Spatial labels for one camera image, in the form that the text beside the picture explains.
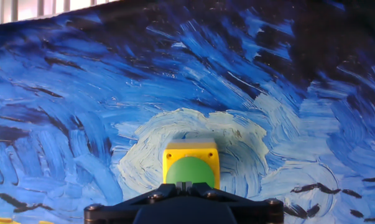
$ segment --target screw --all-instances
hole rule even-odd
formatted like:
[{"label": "screw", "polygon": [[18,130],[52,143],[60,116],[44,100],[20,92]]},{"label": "screw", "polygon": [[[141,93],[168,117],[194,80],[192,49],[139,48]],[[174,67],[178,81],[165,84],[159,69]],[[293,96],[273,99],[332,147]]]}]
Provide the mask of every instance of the screw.
[{"label": "screw", "polygon": [[94,204],[91,204],[91,205],[87,206],[86,209],[89,210],[89,211],[95,211],[95,210],[97,210],[97,209],[99,209],[99,208],[101,208],[103,206],[104,205],[102,205],[102,204],[94,203]]},{"label": "screw", "polygon": [[149,199],[152,199],[152,200],[161,200],[161,199],[163,199],[163,197],[164,197],[163,193],[161,193],[161,192],[153,192],[152,194],[150,194]]},{"label": "screw", "polygon": [[210,200],[216,200],[218,198],[218,193],[214,190],[208,190],[205,192],[205,197]]},{"label": "screw", "polygon": [[280,204],[280,200],[277,200],[276,198],[269,198],[269,199],[266,199],[266,202],[267,202],[269,205],[278,205],[278,204]]}]

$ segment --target starry night painting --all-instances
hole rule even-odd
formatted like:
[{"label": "starry night painting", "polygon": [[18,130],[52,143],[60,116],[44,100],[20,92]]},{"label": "starry night painting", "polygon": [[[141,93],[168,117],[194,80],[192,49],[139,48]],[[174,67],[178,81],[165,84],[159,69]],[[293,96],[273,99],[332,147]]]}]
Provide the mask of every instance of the starry night painting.
[{"label": "starry night painting", "polygon": [[375,222],[375,0],[119,1],[0,25],[0,218],[83,223],[215,139],[221,190]]}]

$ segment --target painted mural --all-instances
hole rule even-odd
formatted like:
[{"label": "painted mural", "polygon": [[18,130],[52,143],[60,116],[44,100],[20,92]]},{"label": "painted mural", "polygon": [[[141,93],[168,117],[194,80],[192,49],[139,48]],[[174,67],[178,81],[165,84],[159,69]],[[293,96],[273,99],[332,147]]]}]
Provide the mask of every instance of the painted mural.
[{"label": "painted mural", "polygon": [[0,26],[0,217],[82,223],[214,138],[221,190],[375,222],[375,1],[123,1]]}]

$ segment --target yellow block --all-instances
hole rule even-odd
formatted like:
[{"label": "yellow block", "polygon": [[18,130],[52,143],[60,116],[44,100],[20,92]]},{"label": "yellow block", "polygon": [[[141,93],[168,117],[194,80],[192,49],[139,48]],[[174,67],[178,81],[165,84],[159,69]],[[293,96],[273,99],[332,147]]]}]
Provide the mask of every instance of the yellow block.
[{"label": "yellow block", "polygon": [[[11,218],[1,218],[0,217],[0,224],[20,224],[16,221],[13,221]],[[52,222],[46,222],[46,221],[39,221],[39,224],[54,224]]]},{"label": "yellow block", "polygon": [[162,158],[162,177],[165,184],[170,166],[183,157],[196,157],[206,162],[215,175],[215,188],[220,188],[219,154],[213,139],[178,139],[170,142]]}]

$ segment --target blue painted background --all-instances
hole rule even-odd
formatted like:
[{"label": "blue painted background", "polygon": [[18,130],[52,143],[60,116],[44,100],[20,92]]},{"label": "blue painted background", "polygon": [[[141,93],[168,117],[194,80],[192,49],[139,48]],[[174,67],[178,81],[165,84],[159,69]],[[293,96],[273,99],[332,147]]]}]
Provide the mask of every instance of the blue painted background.
[{"label": "blue painted background", "polygon": [[171,139],[208,137],[221,189],[283,200],[287,223],[375,218],[375,1],[116,2],[0,26],[0,217],[81,223],[158,187]]}]

